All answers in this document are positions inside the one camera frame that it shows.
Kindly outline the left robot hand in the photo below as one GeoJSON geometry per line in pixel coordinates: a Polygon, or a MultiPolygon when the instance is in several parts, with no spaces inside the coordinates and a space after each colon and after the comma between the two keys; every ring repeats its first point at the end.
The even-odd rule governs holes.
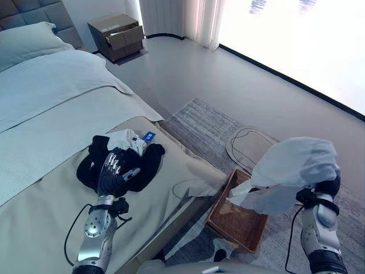
{"type": "Polygon", "coordinates": [[[123,171],[125,165],[126,151],[119,147],[114,148],[106,157],[99,174],[98,196],[113,196],[119,198],[127,190],[127,181],[135,177],[140,171],[140,167],[128,168],[123,171]]]}

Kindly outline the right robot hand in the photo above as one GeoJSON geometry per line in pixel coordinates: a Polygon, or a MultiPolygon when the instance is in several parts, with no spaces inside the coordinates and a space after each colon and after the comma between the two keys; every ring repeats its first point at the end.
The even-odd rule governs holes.
{"type": "Polygon", "coordinates": [[[317,183],[315,186],[315,192],[330,195],[332,199],[334,199],[340,189],[340,169],[336,169],[335,174],[335,179],[317,183]]]}

